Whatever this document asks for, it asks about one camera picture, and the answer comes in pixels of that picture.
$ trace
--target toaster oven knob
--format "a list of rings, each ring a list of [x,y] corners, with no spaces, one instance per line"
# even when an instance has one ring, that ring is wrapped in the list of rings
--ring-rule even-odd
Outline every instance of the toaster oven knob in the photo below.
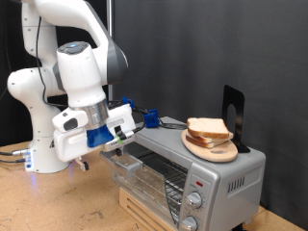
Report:
[[[198,225],[193,217],[186,217],[181,222],[181,228],[188,231],[196,231],[198,229]]]
[[[186,202],[191,205],[194,209],[200,208],[202,205],[201,195],[198,192],[192,192],[185,196]]]

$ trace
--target toaster oven control panel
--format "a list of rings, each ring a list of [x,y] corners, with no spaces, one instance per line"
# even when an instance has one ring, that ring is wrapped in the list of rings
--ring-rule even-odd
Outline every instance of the toaster oven control panel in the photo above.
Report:
[[[211,184],[196,175],[192,175],[190,179],[190,185],[188,194],[184,200],[184,219],[181,222],[180,230],[197,230],[197,227],[201,227],[201,222],[204,220],[206,211],[205,206],[207,204],[207,196],[211,188]],[[192,229],[188,227],[189,224],[193,224]]]

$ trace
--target toast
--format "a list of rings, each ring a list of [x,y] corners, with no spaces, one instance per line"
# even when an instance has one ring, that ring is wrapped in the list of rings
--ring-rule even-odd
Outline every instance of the toast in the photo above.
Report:
[[[193,137],[228,139],[229,131],[221,118],[195,118],[187,120],[189,133]]]
[[[201,146],[201,147],[206,147],[206,148],[212,148],[215,147],[217,145],[221,145],[229,140],[224,140],[224,141],[216,141],[216,142],[202,142],[202,141],[197,141],[195,140],[191,135],[186,135],[186,141],[191,142],[197,146]]]
[[[188,133],[189,136],[191,136],[191,138],[197,140],[197,141],[201,141],[201,142],[205,142],[205,143],[209,143],[209,142],[218,142],[218,141],[231,141],[233,139],[233,133],[229,132],[229,137],[226,139],[212,139],[212,138],[205,138],[205,137],[193,137],[190,133]]]

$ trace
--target black background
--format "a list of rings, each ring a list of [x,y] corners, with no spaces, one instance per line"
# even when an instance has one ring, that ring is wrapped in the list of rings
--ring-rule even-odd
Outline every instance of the black background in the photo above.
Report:
[[[307,12],[306,0],[115,0],[129,64],[115,99],[186,121],[221,117],[224,85],[242,91],[243,142],[267,156],[261,202],[304,229]]]
[[[106,1],[88,1],[103,23],[106,25]],[[0,0],[0,94],[7,86],[12,71],[37,66],[36,59],[24,49],[21,30],[21,4],[8,0]],[[58,45],[76,40],[87,41],[95,48],[96,45],[88,32],[67,27],[57,27]],[[49,102],[67,104],[66,95],[49,97]],[[27,108],[14,99],[8,91],[0,101],[1,105],[1,137],[0,146],[30,141],[33,136],[30,114]]]

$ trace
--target toaster oven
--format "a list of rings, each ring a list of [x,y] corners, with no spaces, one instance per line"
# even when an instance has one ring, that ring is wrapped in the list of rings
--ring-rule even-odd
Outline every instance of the toaster oven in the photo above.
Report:
[[[169,117],[163,122],[181,123]],[[181,133],[144,128],[121,156],[100,155],[119,186],[176,230],[228,231],[250,223],[259,209],[265,155],[250,148],[232,162],[208,162],[185,147]]]

